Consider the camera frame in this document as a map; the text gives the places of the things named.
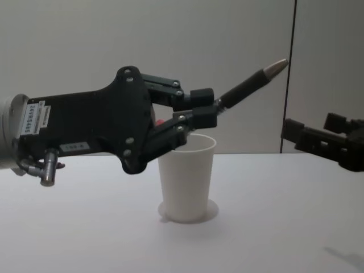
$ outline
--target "robotic hand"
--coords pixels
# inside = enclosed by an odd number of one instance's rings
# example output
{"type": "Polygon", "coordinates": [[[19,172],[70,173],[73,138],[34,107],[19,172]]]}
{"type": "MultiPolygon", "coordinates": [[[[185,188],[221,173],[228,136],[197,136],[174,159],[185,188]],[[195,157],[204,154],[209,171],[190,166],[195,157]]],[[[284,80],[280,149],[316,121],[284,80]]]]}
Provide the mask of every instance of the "robotic hand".
{"type": "Polygon", "coordinates": [[[189,132],[217,126],[217,116],[268,84],[288,64],[278,61],[214,99],[211,88],[185,94],[179,81],[123,67],[107,87],[93,92],[0,103],[0,169],[11,168],[52,186],[58,157],[109,152],[129,174],[186,144],[189,132]],[[155,126],[152,104],[172,107],[173,118],[155,126]]]}
{"type": "Polygon", "coordinates": [[[282,137],[296,143],[295,149],[334,160],[349,171],[364,171],[364,120],[329,113],[324,129],[346,137],[305,127],[303,123],[286,119],[282,137]]]}

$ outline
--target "pen grip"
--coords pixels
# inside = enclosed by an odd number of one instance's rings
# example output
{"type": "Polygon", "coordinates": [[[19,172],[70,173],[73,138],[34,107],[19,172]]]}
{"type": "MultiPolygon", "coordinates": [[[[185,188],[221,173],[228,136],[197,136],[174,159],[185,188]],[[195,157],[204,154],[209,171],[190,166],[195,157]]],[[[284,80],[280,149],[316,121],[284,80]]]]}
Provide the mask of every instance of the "pen grip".
{"type": "Polygon", "coordinates": [[[221,105],[229,109],[244,100],[247,96],[253,94],[255,91],[268,84],[269,82],[270,81],[261,69],[253,74],[251,77],[246,79],[244,82],[235,86],[232,90],[222,95],[220,97],[221,105]]]}

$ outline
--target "white wall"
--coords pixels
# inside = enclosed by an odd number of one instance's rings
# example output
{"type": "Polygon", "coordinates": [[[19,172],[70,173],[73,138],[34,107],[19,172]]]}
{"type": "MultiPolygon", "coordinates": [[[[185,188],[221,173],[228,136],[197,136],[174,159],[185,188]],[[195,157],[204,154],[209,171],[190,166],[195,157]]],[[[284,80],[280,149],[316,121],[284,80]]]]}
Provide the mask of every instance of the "white wall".
{"type": "Polygon", "coordinates": [[[317,129],[328,112],[364,118],[363,11],[360,0],[298,1],[287,118],[317,129]]]}
{"type": "MultiPolygon", "coordinates": [[[[125,65],[219,95],[288,57],[292,14],[292,0],[3,1],[1,97],[96,90],[125,65]]],[[[206,131],[218,152],[279,151],[286,77],[206,131]]]]}

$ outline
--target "white table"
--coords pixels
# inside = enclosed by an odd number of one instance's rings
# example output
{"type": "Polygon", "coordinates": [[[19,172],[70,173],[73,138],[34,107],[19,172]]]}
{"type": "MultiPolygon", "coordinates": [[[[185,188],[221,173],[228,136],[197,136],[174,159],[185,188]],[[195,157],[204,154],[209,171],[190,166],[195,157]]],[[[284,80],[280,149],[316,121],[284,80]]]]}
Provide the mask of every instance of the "white table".
{"type": "Polygon", "coordinates": [[[364,174],[307,154],[217,155],[203,224],[165,223],[157,162],[66,158],[56,185],[0,172],[1,273],[364,272],[364,174]]]}

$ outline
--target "paper cup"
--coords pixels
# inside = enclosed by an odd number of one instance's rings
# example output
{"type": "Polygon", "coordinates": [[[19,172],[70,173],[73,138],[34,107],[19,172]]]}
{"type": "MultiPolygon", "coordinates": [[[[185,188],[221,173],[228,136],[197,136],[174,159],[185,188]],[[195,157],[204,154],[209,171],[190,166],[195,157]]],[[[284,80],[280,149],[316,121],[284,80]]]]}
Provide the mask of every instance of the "paper cup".
{"type": "Polygon", "coordinates": [[[165,216],[195,222],[206,215],[216,141],[191,134],[187,144],[158,159],[165,216]]]}

